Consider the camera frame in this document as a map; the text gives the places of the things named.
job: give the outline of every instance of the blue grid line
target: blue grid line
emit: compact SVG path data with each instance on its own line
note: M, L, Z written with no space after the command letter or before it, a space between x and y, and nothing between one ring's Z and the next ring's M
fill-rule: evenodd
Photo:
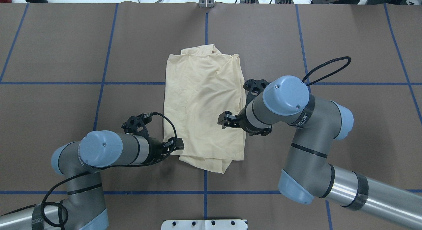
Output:
M12 85L102 85L103 82L0 82ZM165 82L104 82L104 85L165 85Z
M305 46L303 45L302 28L300 26L299 7L297 6L297 4L295 4L294 6L296 7L297 27L299 29L300 46L302 47L303 65L305 66L305 75L307 75L308 74L308 65L306 63Z
M134 194L134 195L158 195L158 194L203 194L203 191L186 190L186 191L104 191L104 194Z
M0 82L5 85L101 85L102 82ZM104 85L165 85L165 82L104 82ZM422 83L410 83L420 86ZM393 85L408 86L409 83L361 83L361 82L318 82L312 85Z
M100 85L101 82L0 82L11 85Z
M107 56L105 58L103 80L101 81L100 95L98 96L97 111L95 112L94 127L92 128L92 130L97 129L98 113L100 111L101 98L103 96L104 83L106 81L108 59L110 57L111 43L113 42L114 26L116 25L116 17L117 17L117 9L118 8L119 8L119 4L116 3L116 9L114 10L113 25L111 26L110 41L108 42Z
M409 86L410 93L412 94L413 103L415 104L416 111L417 111L418 116L419 116L419 121L422 124L422 115L421 115L421 112L419 110L418 102L416 102L416 97L415 97L415 94L413 93L412 85L410 84L409 76L407 75L406 67L404 66L403 59L401 57L401 53L400 53L400 50L399 50L398 45L397 45L397 41L396 41L395 36L394 36L393 28L392 28L391 22L390 22L390 17L388 15L387 4L384 4L384 10L385 10L385 15L387 16L387 22L388 22L388 26L390 28L391 37L392 37L394 45L396 47L397 55L398 55L398 58L400 59L401 67L403 68L404 76L406 77L406 81L407 81L407 84Z
M405 85L408 83L356 83L356 82L318 82L314 85Z
M47 194L46 190L0 190L0 194ZM66 191L53 191L51 194L67 194Z
M278 190L209 190L207 194L280 194Z
M208 219L208 171L204 170L204 219Z
M205 14L205 45L208 45L208 13L210 11L208 11Z
M205 13L205 45L208 45L208 13ZM204 219L208 219L208 171L204 170Z
M29 3L27 3L25 7L24 14L22 15L21 22L19 23L18 29L15 34L15 38L13 38L12 46L10 47L9 54L7 55L6 62L4 63L3 70L0 75L0 82L3 80L4 73L6 72L7 64L9 63L10 56L12 55L13 48L15 47L16 40L18 38L19 32L21 30L22 24L24 23L26 12L28 11Z
M422 193L422 189L407 189L412 193ZM46 190L0 190L0 194L47 194ZM67 194L53 191L51 194ZM105 195L165 195L165 194L280 194L278 190L175 190L175 191L104 191Z
M410 191L412 193L422 193L422 189L407 189L406 191Z
M325 207L327 208L328 226L330 227L330 230L333 230L333 223L331 221L330 203L328 203L328 200L325 201Z

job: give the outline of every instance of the folded cloth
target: folded cloth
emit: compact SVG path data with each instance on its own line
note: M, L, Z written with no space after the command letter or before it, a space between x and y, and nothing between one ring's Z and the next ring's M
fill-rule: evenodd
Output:
M233 160L243 160L246 133L222 129L219 114L245 106L239 55L222 54L215 45L187 48L167 60L164 115L174 124L184 150L174 151L195 167L224 173ZM164 123L164 141L173 137Z

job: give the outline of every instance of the brown table surface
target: brown table surface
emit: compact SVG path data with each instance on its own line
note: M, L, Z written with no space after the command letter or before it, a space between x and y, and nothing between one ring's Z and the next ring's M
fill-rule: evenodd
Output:
M50 163L58 147L162 112L169 54L203 44L238 53L245 79L268 81L351 56L350 66L311 86L354 114L353 131L328 161L421 193L421 18L420 6L395 5L0 4L0 213L39 203L62 180ZM160 119L148 128L163 138ZM249 229L401 229L323 199L305 206L279 194L293 134L277 124L267 137L248 137L244 161L225 174L177 157L104 171L109 229L204 218L247 219ZM64 186L51 201L63 198Z

